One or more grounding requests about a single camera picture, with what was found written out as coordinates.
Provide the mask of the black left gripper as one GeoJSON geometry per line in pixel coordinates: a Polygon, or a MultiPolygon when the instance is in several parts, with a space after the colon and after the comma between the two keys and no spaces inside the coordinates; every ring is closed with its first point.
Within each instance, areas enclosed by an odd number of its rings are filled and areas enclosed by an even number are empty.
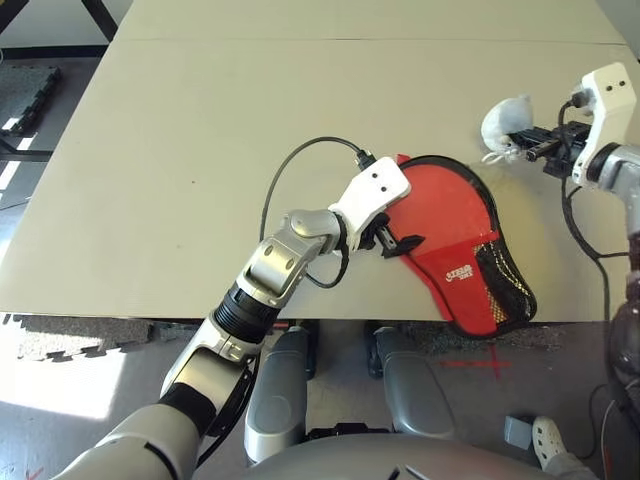
{"type": "Polygon", "coordinates": [[[377,214],[360,235],[360,250],[372,250],[376,244],[382,248],[385,259],[409,254],[420,246],[425,238],[420,235],[410,235],[396,240],[389,228],[390,217],[387,214],[377,214]]]}

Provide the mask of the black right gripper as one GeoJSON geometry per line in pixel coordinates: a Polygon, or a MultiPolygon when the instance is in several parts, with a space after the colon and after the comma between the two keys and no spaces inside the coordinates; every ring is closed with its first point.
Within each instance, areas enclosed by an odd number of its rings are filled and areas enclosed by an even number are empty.
{"type": "Polygon", "coordinates": [[[577,157],[584,149],[589,135],[589,125],[582,122],[569,122],[562,128],[549,131],[532,127],[510,134],[514,143],[538,143],[527,149],[527,160],[537,161],[546,158],[546,174],[570,174],[577,157]]]}

